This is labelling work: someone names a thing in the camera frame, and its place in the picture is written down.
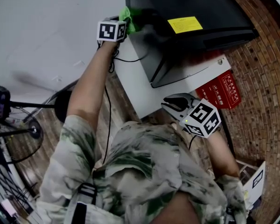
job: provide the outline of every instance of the floor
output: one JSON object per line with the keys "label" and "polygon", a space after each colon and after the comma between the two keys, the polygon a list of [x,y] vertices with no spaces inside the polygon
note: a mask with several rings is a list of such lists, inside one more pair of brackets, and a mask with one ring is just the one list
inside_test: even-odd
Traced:
{"label": "floor", "polygon": [[[112,119],[109,144],[116,132],[121,126],[130,120],[153,123],[153,124],[170,124],[174,120],[163,110],[157,110],[153,114],[139,120],[137,117],[121,83],[116,75],[112,73],[108,75],[106,87],[112,104]],[[58,143],[62,123],[56,118],[53,109],[42,109],[35,116],[43,128],[43,141],[41,148],[30,158],[16,164],[18,171],[26,180],[29,186],[33,186],[33,191],[38,194],[39,187],[42,183],[43,176],[49,165],[50,156],[53,154]],[[102,156],[105,154],[109,125],[109,103],[104,95],[103,105],[99,114],[97,129],[97,144],[99,144]],[[179,131],[183,135],[187,143],[192,139],[192,135]],[[35,145],[29,136],[19,135],[18,140],[26,142],[29,145]],[[205,171],[211,169],[208,152],[205,146],[205,139],[196,137],[191,146],[191,153],[195,161],[203,167]]]}

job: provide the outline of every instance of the black monitor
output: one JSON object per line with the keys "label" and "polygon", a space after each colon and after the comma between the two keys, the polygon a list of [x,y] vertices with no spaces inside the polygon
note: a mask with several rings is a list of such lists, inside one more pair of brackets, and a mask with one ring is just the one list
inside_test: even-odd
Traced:
{"label": "black monitor", "polygon": [[176,76],[176,66],[191,53],[259,36],[235,0],[126,0],[126,5],[142,11],[134,22],[143,28],[129,37],[154,88],[188,77]]}

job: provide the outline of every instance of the black cable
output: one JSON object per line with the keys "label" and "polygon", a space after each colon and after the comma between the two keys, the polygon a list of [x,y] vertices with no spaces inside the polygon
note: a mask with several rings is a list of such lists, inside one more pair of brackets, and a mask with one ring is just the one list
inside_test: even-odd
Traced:
{"label": "black cable", "polygon": [[189,150],[191,148],[191,145],[192,145],[192,142],[193,142],[194,138],[196,138],[196,137],[197,137],[197,135],[194,135],[193,138],[191,139],[190,144],[189,144]]}
{"label": "black cable", "polygon": [[134,61],[126,61],[126,60],[123,60],[123,59],[120,59],[120,58],[117,58],[117,57],[115,57],[114,59],[115,59],[115,60],[120,60],[120,61],[122,61],[122,62],[137,62],[137,61],[141,60],[141,58],[139,58],[139,59],[134,60]]}
{"label": "black cable", "polygon": [[108,94],[106,86],[105,86],[105,92],[106,92],[106,95],[107,95],[107,98],[108,98],[108,101],[109,101],[109,131],[108,131],[107,147],[106,147],[106,151],[105,151],[105,157],[104,157],[103,164],[104,164],[104,162],[106,160],[106,157],[107,157],[107,152],[108,152],[108,147],[109,147],[110,130],[111,130],[111,101],[110,101],[109,94]]}
{"label": "black cable", "polygon": [[[141,59],[144,58],[144,57],[142,57],[142,58],[139,58],[139,59],[134,60],[134,61],[126,61],[126,60],[117,58],[116,56],[117,56],[118,54],[119,54],[119,50],[117,49],[117,50],[115,51],[115,53],[113,54],[113,56],[112,56],[112,59],[111,59],[111,62],[110,62],[110,67],[109,67],[109,73],[113,73],[114,70],[115,70],[114,60],[119,60],[119,61],[123,61],[123,62],[137,62],[137,61],[139,61],[139,60],[141,60]],[[104,164],[105,161],[106,161],[107,153],[108,153],[109,138],[110,138],[110,131],[111,131],[111,110],[112,110],[111,101],[110,101],[110,97],[109,97],[109,94],[108,94],[108,91],[107,91],[106,86],[105,86],[105,92],[106,92],[106,95],[107,95],[107,98],[108,98],[108,102],[109,102],[109,130],[108,130],[107,146],[106,146],[106,151],[105,151],[105,156],[104,156],[103,164]]]}
{"label": "black cable", "polygon": [[[221,130],[221,128],[220,128],[220,127],[217,127],[216,130],[215,130],[214,132],[220,131],[220,130]],[[190,150],[190,148],[191,148],[191,145],[192,145],[192,142],[193,142],[194,138],[196,138],[196,137],[197,137],[197,135],[194,135],[193,138],[191,139],[190,144],[189,144],[189,150]]]}

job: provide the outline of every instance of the electric fan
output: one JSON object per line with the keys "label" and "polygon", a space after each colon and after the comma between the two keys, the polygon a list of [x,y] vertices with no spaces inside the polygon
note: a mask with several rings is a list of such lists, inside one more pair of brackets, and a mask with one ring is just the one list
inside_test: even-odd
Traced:
{"label": "electric fan", "polygon": [[23,161],[42,145],[42,128],[23,107],[54,108],[54,105],[10,101],[10,92],[0,86],[0,163]]}

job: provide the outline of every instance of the shirt sleeve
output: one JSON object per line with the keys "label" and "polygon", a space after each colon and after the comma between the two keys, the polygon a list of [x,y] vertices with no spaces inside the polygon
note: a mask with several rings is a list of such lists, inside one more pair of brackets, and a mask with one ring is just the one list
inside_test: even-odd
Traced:
{"label": "shirt sleeve", "polygon": [[216,180],[227,198],[227,213],[230,213],[237,224],[246,224],[246,207],[244,189],[236,177],[223,175]]}
{"label": "shirt sleeve", "polygon": [[81,117],[68,116],[36,203],[45,224],[63,223],[75,190],[89,180],[94,163],[95,134],[92,128]]}

